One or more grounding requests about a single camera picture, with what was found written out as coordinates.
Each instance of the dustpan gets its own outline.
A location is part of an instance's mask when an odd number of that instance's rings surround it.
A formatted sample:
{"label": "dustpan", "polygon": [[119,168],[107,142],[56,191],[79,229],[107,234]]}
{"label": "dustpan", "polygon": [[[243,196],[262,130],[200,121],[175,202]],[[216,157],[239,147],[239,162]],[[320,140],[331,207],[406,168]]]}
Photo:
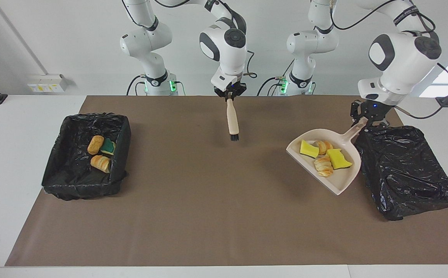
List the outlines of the dustpan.
{"label": "dustpan", "polygon": [[[294,139],[286,148],[286,151],[332,193],[340,195],[353,182],[361,167],[361,158],[351,140],[365,127],[367,121],[367,118],[361,118],[356,125],[353,125],[344,134],[338,134],[337,132],[326,129],[310,130]],[[315,159],[300,154],[302,140],[310,144],[315,141],[329,141],[334,148],[340,148],[346,160],[352,162],[353,165],[346,169],[334,170],[332,176],[328,178],[320,176],[315,169]]]}

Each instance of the black plastic bag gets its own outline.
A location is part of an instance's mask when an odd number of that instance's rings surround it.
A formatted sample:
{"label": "black plastic bag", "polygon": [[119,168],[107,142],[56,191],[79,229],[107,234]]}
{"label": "black plastic bag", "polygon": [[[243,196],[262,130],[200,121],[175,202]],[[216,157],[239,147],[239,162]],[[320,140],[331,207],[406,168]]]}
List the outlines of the black plastic bag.
{"label": "black plastic bag", "polygon": [[[95,135],[116,142],[113,156],[102,154],[111,159],[110,174],[90,166],[93,155],[87,148]],[[112,113],[67,116],[47,162],[42,180],[45,192],[63,200],[117,194],[126,176],[130,141],[126,116]]]}
{"label": "black plastic bag", "polygon": [[448,177],[419,129],[362,131],[355,146],[366,186],[387,220],[448,207]]}

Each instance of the yellow sponge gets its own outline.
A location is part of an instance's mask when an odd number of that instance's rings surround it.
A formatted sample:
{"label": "yellow sponge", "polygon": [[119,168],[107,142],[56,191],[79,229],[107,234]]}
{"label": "yellow sponge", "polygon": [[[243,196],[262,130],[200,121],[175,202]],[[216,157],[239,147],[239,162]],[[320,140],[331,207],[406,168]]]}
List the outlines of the yellow sponge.
{"label": "yellow sponge", "polygon": [[344,158],[344,155],[341,153],[341,149],[328,149],[327,155],[330,157],[330,162],[332,162],[332,167],[334,170],[349,168],[353,165],[351,162],[347,161],[346,158]]}
{"label": "yellow sponge", "polygon": [[319,151],[318,147],[308,144],[305,140],[301,141],[300,154],[317,158]]}

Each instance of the brown paper surface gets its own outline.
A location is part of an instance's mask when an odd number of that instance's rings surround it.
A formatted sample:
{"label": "brown paper surface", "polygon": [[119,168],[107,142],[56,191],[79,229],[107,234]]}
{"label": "brown paper surface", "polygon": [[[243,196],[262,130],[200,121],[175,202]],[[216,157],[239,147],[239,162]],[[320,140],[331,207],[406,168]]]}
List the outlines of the brown paper surface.
{"label": "brown paper surface", "polygon": [[346,131],[355,99],[239,97],[231,142],[222,98],[87,97],[129,118],[129,176],[113,197],[40,192],[6,266],[448,264],[448,209],[388,222],[361,173],[335,196],[286,153]]}

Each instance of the power strip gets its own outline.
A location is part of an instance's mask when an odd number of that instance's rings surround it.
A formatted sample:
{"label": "power strip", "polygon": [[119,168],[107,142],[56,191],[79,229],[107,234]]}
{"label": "power strip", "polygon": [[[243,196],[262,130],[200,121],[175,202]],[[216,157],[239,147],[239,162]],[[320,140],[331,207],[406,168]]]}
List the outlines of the power strip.
{"label": "power strip", "polygon": [[64,93],[68,83],[62,74],[31,76],[28,87],[33,93]]}

